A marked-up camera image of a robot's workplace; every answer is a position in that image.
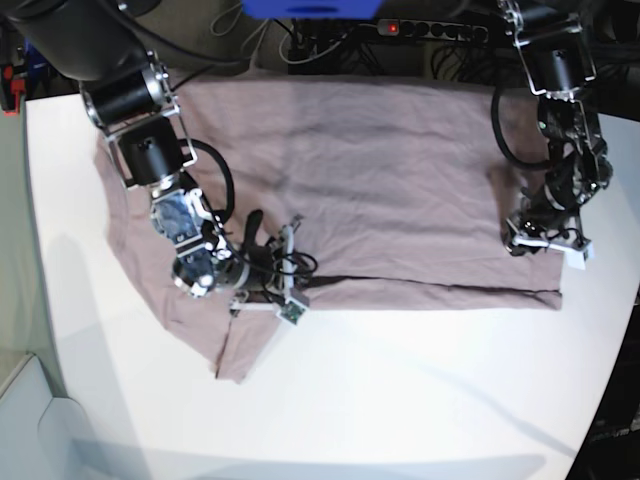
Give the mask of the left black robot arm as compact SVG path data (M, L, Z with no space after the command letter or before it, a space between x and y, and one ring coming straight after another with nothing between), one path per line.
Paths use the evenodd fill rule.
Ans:
M522 189L505 220L503 243L513 256L555 250L573 268L584 268L593 244L584 232L581 209L613 176L590 85L596 67L576 12L542 1L501 1L506 33L519 54L531 93L538 99L537 126L548 157L519 159L509 148L499 120L504 86L497 86L491 122L498 147L514 167L544 175L534 190Z

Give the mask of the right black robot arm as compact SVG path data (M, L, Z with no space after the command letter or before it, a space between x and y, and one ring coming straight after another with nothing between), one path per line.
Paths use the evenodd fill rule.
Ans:
M255 241L262 219L249 215L241 245L225 223L233 178L210 145L178 137L181 109L168 73L141 39L163 39L114 1L4 1L1 13L62 75L79 84L125 187L144 189L154 229L175 249L172 279L192 297L232 289L265 292L287 272Z

